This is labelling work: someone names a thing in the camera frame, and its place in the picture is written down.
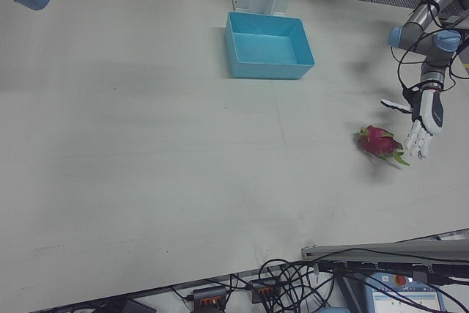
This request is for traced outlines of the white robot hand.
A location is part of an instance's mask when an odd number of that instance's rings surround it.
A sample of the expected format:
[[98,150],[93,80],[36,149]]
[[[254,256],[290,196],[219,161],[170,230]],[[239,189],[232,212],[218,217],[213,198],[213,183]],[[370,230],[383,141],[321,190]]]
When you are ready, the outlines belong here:
[[382,99],[380,103],[387,108],[411,116],[412,126],[405,139],[404,148],[421,160],[427,159],[432,138],[443,130],[443,104],[440,100],[440,91],[419,90],[413,96],[410,105],[398,104],[386,99]]

